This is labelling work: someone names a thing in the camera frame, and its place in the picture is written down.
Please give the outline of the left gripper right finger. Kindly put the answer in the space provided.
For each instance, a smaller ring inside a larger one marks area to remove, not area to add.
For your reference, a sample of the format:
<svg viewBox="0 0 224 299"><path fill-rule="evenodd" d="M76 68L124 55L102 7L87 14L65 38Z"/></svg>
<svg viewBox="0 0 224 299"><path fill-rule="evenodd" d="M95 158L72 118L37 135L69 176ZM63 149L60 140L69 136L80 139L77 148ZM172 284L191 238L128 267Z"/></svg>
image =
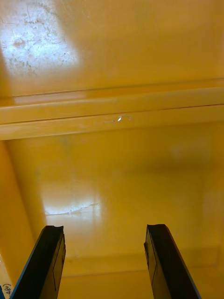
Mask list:
<svg viewBox="0 0 224 299"><path fill-rule="evenodd" d="M155 299L201 298L166 225L147 225L144 249Z"/></svg>

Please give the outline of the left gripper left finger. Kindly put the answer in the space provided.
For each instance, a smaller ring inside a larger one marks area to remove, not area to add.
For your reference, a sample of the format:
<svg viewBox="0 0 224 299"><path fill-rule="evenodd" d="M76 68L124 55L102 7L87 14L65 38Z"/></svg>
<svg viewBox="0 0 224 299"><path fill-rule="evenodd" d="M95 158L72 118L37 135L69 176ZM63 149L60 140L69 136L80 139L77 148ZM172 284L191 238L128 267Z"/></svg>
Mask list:
<svg viewBox="0 0 224 299"><path fill-rule="evenodd" d="M45 226L11 294L12 299L56 299L66 247L63 226Z"/></svg>

